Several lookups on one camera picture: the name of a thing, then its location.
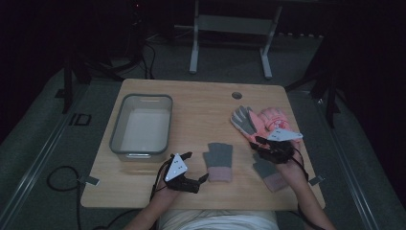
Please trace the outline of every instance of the wooden table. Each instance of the wooden table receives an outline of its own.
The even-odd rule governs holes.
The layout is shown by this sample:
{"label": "wooden table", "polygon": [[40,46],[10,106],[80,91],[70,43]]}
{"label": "wooden table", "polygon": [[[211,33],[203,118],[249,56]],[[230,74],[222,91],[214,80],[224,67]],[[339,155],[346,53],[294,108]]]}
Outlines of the wooden table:
{"label": "wooden table", "polygon": [[[232,97],[239,92],[242,98]],[[177,80],[125,80],[111,113],[91,176],[100,180],[98,186],[86,185],[81,204],[84,207],[144,208],[162,163],[122,162],[109,148],[109,140],[123,97],[131,93],[168,94],[173,98],[169,146],[165,154],[192,151],[185,163],[186,177],[197,179],[207,172],[202,152],[208,143],[231,144],[233,181],[209,182],[200,186],[198,194],[182,193],[173,209],[233,210],[296,210],[297,200],[290,188],[271,193],[253,169],[253,150],[248,141],[230,122],[240,105],[254,111],[276,106],[281,108],[291,127],[299,131],[284,89],[275,85],[194,82]],[[310,178],[314,171],[302,142],[304,166]],[[325,202],[318,185],[312,187],[319,202]]]}

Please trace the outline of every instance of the pink glove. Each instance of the pink glove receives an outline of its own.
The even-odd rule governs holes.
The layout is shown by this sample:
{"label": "pink glove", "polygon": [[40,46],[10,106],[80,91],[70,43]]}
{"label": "pink glove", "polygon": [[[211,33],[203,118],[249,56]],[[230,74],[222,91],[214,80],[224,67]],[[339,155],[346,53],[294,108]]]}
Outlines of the pink glove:
{"label": "pink glove", "polygon": [[286,116],[279,108],[274,107],[265,108],[260,112],[258,117],[261,120],[263,120],[269,132],[272,132],[277,127],[292,130],[290,128]]}

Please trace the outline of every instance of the white shirt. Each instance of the white shirt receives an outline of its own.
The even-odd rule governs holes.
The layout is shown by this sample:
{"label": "white shirt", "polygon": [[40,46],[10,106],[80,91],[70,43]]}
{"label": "white shirt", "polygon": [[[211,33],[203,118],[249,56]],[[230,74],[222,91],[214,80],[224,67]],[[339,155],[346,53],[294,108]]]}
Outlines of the white shirt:
{"label": "white shirt", "polygon": [[218,211],[177,211],[163,217],[162,230],[279,230],[276,219],[269,215],[245,215]]}

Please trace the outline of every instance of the gray glove with pink cuff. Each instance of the gray glove with pink cuff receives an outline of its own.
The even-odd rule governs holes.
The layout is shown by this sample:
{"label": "gray glove with pink cuff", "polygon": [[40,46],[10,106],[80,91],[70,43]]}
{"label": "gray glove with pink cuff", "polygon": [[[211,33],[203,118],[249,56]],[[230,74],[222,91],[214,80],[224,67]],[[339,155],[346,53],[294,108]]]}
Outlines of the gray glove with pink cuff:
{"label": "gray glove with pink cuff", "polygon": [[287,186],[286,181],[284,181],[274,164],[262,159],[258,153],[255,153],[253,156],[256,161],[253,165],[254,169],[269,191],[276,192]]}
{"label": "gray glove with pink cuff", "polygon": [[209,173],[209,181],[231,182],[233,146],[224,143],[210,143],[209,151],[203,152]]}

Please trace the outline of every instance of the pink cuff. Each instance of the pink cuff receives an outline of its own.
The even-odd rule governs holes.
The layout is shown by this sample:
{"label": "pink cuff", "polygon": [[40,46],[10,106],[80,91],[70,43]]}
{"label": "pink cuff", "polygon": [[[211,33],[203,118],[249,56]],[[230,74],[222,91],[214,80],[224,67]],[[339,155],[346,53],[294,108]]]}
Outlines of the pink cuff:
{"label": "pink cuff", "polygon": [[225,181],[231,182],[233,177],[233,172],[229,167],[209,167],[207,168],[209,173],[209,181]]}
{"label": "pink cuff", "polygon": [[271,192],[276,192],[287,186],[280,173],[274,173],[263,178],[263,182]]}

